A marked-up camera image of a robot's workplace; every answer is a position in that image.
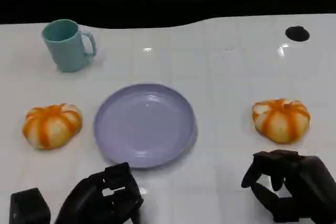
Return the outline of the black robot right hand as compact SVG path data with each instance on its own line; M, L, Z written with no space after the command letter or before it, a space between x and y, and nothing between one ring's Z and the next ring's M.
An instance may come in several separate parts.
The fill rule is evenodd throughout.
M335 180L317 156L288 150L253 154L241 186L251 188L276 223L335 223Z

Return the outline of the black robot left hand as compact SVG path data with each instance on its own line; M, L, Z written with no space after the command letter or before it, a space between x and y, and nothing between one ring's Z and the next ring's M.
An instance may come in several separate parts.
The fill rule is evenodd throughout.
M128 163L82 179L67 196L55 223L140 223L144 199Z

